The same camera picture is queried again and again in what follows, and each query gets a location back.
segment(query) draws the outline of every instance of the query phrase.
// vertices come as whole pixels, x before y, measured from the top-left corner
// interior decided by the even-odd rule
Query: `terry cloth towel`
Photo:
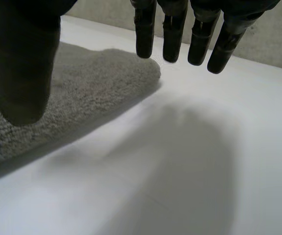
[[[117,49],[91,51],[61,43],[43,118],[16,127],[0,114],[0,162],[110,115],[155,90],[159,65]]]

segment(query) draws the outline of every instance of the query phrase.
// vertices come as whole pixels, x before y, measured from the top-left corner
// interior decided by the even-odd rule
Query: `robotic hand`
[[[174,63],[179,57],[188,0],[130,0],[135,8],[136,53],[142,58],[152,54],[154,22],[157,3],[165,13],[163,23],[163,57]],[[221,10],[224,12],[217,43],[209,59],[208,71],[223,71],[233,51],[251,26],[266,10],[274,8],[280,0],[191,0],[195,22],[188,53],[188,62],[203,63]]]

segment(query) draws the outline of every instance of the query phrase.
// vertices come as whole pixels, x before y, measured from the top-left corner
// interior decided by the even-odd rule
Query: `gray towel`
[[[159,65],[117,49],[90,51],[61,43],[46,113],[36,124],[15,127],[0,114],[0,162],[109,115],[152,92]]]

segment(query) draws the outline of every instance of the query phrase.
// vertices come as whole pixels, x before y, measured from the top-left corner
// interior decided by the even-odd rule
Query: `gray wall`
[[[129,0],[78,0],[68,15],[104,24],[134,29],[134,8]],[[155,33],[162,36],[164,14],[158,6]],[[223,22],[218,21],[210,48],[215,45]],[[194,15],[189,7],[183,34],[183,42],[190,43]],[[282,1],[271,11],[265,12],[242,38],[234,55],[282,68]]]

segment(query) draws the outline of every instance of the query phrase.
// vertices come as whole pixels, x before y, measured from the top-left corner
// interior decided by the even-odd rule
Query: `white table surface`
[[[62,41],[134,52],[134,32],[63,17]],[[282,235],[282,69],[219,75],[152,58],[161,88],[0,178],[0,235]]]

